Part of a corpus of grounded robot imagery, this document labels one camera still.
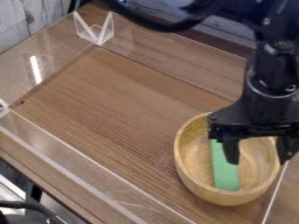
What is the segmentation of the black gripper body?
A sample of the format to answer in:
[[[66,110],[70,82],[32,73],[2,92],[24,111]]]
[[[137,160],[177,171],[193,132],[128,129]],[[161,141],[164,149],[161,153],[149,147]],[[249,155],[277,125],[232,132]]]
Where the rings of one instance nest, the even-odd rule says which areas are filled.
[[[208,115],[208,137],[221,143],[251,137],[299,138],[299,102],[293,92],[271,92],[252,69],[247,70],[243,93],[225,108]]]

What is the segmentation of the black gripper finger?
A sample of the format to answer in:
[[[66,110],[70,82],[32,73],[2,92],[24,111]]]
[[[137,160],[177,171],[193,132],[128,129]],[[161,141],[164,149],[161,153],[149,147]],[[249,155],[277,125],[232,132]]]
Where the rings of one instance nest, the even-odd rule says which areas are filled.
[[[232,165],[239,164],[239,139],[225,136],[221,141],[227,162]]]
[[[275,147],[279,163],[283,165],[299,152],[299,136],[279,133],[276,135]]]

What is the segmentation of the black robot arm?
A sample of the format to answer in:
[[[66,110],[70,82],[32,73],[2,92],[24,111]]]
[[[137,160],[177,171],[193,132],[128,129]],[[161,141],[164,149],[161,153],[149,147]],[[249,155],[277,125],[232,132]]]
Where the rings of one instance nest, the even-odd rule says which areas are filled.
[[[299,0],[192,0],[180,7],[185,19],[160,23],[118,0],[102,0],[112,11],[157,32],[180,32],[219,16],[247,26],[256,49],[247,61],[241,96],[208,115],[208,137],[223,145],[225,159],[239,163],[239,142],[275,137],[279,161],[299,152]]]

